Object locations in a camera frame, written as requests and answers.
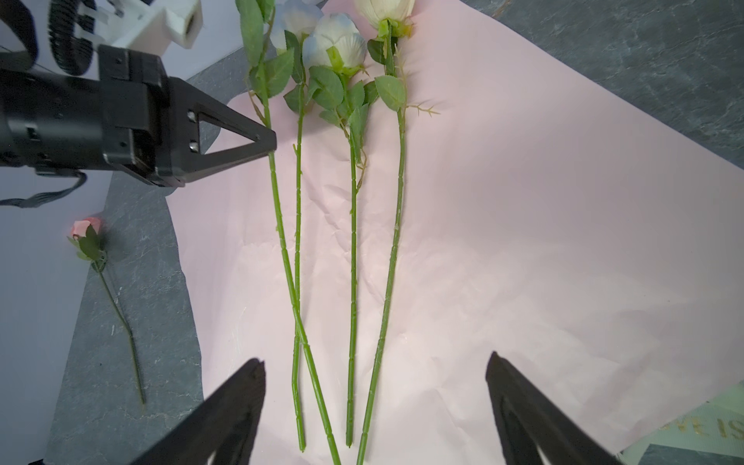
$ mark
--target green leaf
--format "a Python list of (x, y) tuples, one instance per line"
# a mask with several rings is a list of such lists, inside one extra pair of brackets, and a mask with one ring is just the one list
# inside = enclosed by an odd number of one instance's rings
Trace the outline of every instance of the green leaf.
[(328, 58), (330, 59), (330, 66), (334, 71), (341, 71), (344, 69), (344, 59), (341, 58), (341, 54), (336, 46), (332, 46), (326, 50)]
[(374, 81), (365, 84), (365, 103), (371, 105), (375, 103), (379, 94), (377, 93), (377, 84)]
[(343, 68), (340, 74), (343, 74), (346, 78), (352, 77), (354, 74), (362, 71), (365, 67), (363, 65), (354, 66), (353, 68)]
[(336, 112), (333, 110), (323, 110), (320, 117), (331, 123), (333, 126), (341, 127), (341, 121), (339, 121), (339, 117), (336, 116)]
[(258, 64), (263, 51), (263, 13), (256, 0), (235, 0), (248, 63)]
[(257, 0), (257, 3), (261, 10), (263, 22), (268, 24), (272, 18), (272, 11), (274, 11), (274, 0)]
[(102, 272), (106, 269), (106, 257), (101, 257), (98, 261), (95, 261), (91, 263), (91, 266), (93, 266), (93, 269), (96, 269), (96, 271)]
[(80, 244), (78, 244), (75, 239), (73, 239), (72, 237), (67, 236), (67, 240), (70, 241), (70, 244), (72, 244), (73, 246), (75, 246), (75, 248), (77, 250), (80, 250)]
[(300, 112), (300, 87), (302, 84), (296, 85), (294, 89), (284, 94), (286, 105), (295, 113)]
[(84, 253), (91, 260), (98, 260), (100, 258), (100, 249), (95, 245), (95, 242), (90, 237), (80, 237), (78, 240), (80, 244), (80, 251)]
[(364, 144), (365, 127), (367, 126), (367, 112), (369, 105), (362, 105), (351, 113), (349, 117), (350, 135), (357, 152), (361, 152)]
[(93, 241), (93, 245), (95, 245), (96, 248), (100, 248), (100, 239), (98, 238), (98, 233), (93, 229), (93, 225), (88, 225), (88, 228), (86, 229), (86, 237)]
[(374, 78), (377, 93), (389, 109), (397, 112), (405, 105), (405, 85), (394, 76), (378, 76)]
[(292, 67), (294, 64), (294, 54), (289, 53), (277, 55), (264, 63), (263, 67), (266, 70), (266, 83), (263, 82), (263, 76), (260, 73), (261, 64), (251, 68), (248, 77), (251, 80), (251, 86), (253, 86), (253, 89), (260, 97), (262, 97), (262, 101), (264, 89), (268, 92), (267, 98), (279, 95), (284, 90), (287, 81), (289, 81), (289, 76), (292, 75)]
[(286, 49), (293, 50), (295, 54), (295, 66), (292, 68), (292, 79), (297, 83), (305, 82), (305, 66), (302, 63), (302, 47), (296, 35), (289, 31), (284, 31)]
[(365, 104), (365, 84), (362, 81), (354, 84), (349, 89), (348, 100), (352, 111)]
[(380, 65), (385, 64), (385, 55), (382, 52), (383, 48), (385, 48), (385, 43), (380, 42), (379, 40), (370, 39), (369, 42), (367, 42), (367, 50), (370, 52), (370, 57)]
[(385, 40), (385, 37), (390, 35), (390, 22), (387, 19), (383, 19), (377, 26), (377, 40)]
[(281, 54), (266, 62), (266, 84), (269, 98), (279, 95), (286, 87), (295, 66), (293, 54)]
[(334, 110), (344, 101), (341, 78), (327, 66), (310, 67), (310, 91), (313, 100), (326, 110)]
[(351, 113), (365, 103), (365, 84), (362, 81), (347, 89), (344, 102), (337, 108), (342, 121), (347, 121)]
[(390, 22), (390, 30), (393, 34), (393, 40), (397, 41), (398, 37), (410, 37), (413, 26), (410, 22), (405, 20), (396, 21), (394, 19), (388, 19)]

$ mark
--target cable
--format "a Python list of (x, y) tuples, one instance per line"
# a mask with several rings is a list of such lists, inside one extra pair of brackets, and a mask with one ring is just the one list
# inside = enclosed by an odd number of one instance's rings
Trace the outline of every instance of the cable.
[(45, 203), (49, 203), (52, 200), (61, 199), (64, 196), (70, 194), (73, 190), (79, 188), (88, 180), (88, 176), (82, 171), (72, 170), (71, 175), (78, 178), (74, 186), (69, 187), (65, 190), (58, 190), (57, 192), (42, 192), (27, 199), (5, 199), (0, 200), (0, 206), (10, 206), (18, 208), (36, 208)]
[[(8, 47), (6, 47), (5, 45), (0, 45), (0, 48), (2, 48), (2, 49), (3, 49), (3, 50), (5, 50), (5, 51), (8, 51), (8, 52), (10, 52), (10, 53), (13, 53), (13, 51), (12, 51), (12, 50), (10, 50), (10, 49), (9, 49)], [(45, 66), (41, 66), (41, 65), (40, 65), (39, 63), (34, 63), (33, 65), (34, 65), (34, 66), (38, 66), (39, 68), (43, 69), (44, 71), (48, 71), (48, 72), (50, 72), (50, 73), (52, 73), (52, 74), (59, 74), (59, 73), (57, 73), (57, 72), (55, 72), (55, 71), (52, 71), (52, 70), (51, 70), (51, 69), (49, 69), (49, 68), (46, 68)]]
[(0, 54), (0, 68), (12, 71), (31, 69), (39, 55), (31, 12), (20, 0), (1, 0), (0, 21), (10, 28), (25, 47), (23, 51)]
[(54, 61), (62, 71), (80, 76), (88, 71), (93, 59), (93, 44), (74, 34), (75, 25), (93, 33), (95, 20), (77, 14), (80, 3), (95, 10), (94, 0), (51, 0), (49, 4), (49, 45)]

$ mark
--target gold lettering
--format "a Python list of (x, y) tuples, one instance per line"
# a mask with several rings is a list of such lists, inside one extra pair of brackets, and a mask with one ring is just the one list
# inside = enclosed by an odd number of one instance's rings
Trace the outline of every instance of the gold lettering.
[(677, 425), (677, 428), (679, 428), (679, 432), (684, 433), (687, 431), (687, 417), (682, 417), (682, 421), (679, 421), (679, 418), (674, 420), (674, 423)]
[(693, 421), (693, 431), (695, 431), (695, 434), (699, 434), (701, 436), (708, 436), (708, 433), (702, 430), (702, 423), (700, 423), (700, 417), (692, 417), (692, 421)]
[(720, 418), (718, 419), (718, 432), (723, 438), (726, 438), (728, 436), (726, 434), (726, 423), (724, 423), (723, 420), (721, 420)]
[(736, 433), (731, 433), (731, 436), (735, 437), (738, 440), (744, 440), (744, 423), (740, 422), (739, 420), (731, 420), (730, 422), (728, 422), (728, 426), (736, 431)]

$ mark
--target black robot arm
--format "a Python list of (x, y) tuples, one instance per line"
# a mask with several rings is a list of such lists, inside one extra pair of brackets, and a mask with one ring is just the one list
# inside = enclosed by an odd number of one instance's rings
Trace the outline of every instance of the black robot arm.
[[(0, 54), (6, 55), (0, 59), (0, 167), (76, 176), (76, 187), (85, 181), (81, 170), (121, 170), (148, 184), (182, 187), (276, 149), (273, 131), (168, 77), (156, 55), (100, 45), (100, 81), (22, 71), (36, 57), (36, 39), (28, 32), (33, 19), (19, 0), (0, 3), (1, 18), (28, 51), (12, 62), (10, 54)], [(203, 154), (200, 121), (250, 142)], [(71, 190), (0, 205), (35, 207)]]

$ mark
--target artificial rose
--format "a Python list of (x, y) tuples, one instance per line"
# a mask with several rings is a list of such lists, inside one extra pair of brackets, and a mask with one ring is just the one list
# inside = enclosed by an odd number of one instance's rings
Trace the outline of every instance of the artificial rose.
[(354, 4), (376, 30), (379, 30), (379, 23), (383, 19), (390, 19), (394, 35), (407, 35), (410, 32), (410, 27), (405, 24), (414, 9), (414, 0), (354, 0)]
[(289, 31), (302, 40), (314, 30), (323, 12), (314, 4), (307, 4), (302, 0), (286, 0), (277, 4), (271, 41), (277, 50), (286, 50), (284, 31)]
[[(340, 62), (331, 63), (328, 56), (331, 47), (338, 51)], [(349, 74), (349, 71), (362, 66), (366, 53), (365, 39), (349, 15), (331, 13), (323, 16), (310, 37), (305, 39), (302, 57), (307, 67), (325, 65), (333, 67), (334, 71)]]
[[(301, 1), (302, 1), (302, 3), (307, 4), (307, 5), (317, 5), (318, 3), (320, 3), (323, 0), (301, 0)], [(278, 6), (284, 5), (284, 4), (288, 3), (288, 2), (289, 2), (289, 0), (276, 0), (274, 2), (274, 5), (275, 5), (275, 7), (278, 7)], [(276, 14), (275, 14), (274, 27), (276, 27), (276, 18), (278, 18), (278, 17), (279, 17), (279, 11), (277, 11)], [(267, 33), (268, 31), (269, 31), (269, 25), (266, 24), (266, 23), (264, 23), (263, 24), (263, 33)]]
[(88, 231), (88, 226), (93, 226), (93, 231), (98, 234), (100, 232), (100, 218), (88, 217), (80, 221), (76, 221), (72, 225), (72, 231), (70, 231), (70, 235), (72, 237), (85, 237), (86, 232)]

